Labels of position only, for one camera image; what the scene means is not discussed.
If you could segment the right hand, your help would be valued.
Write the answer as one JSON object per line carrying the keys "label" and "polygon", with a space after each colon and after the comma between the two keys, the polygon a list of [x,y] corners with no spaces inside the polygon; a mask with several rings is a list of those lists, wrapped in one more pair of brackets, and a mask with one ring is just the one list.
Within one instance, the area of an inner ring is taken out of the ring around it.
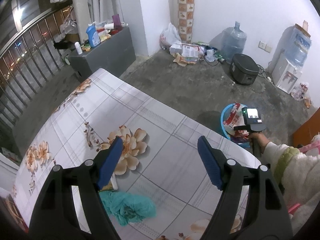
{"label": "right hand", "polygon": [[263,133],[250,133],[248,138],[251,141],[253,153],[260,152],[263,154],[266,146],[271,142]]}

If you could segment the white fleece sleeve forearm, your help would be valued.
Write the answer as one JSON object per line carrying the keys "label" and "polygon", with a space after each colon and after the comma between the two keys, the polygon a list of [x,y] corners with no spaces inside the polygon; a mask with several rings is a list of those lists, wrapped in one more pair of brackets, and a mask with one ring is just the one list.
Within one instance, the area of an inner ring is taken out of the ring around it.
{"label": "white fleece sleeve forearm", "polygon": [[300,205],[291,218],[292,231],[296,234],[319,203],[319,155],[308,156],[297,148],[270,141],[262,158],[271,165],[276,183],[284,189],[285,205]]}

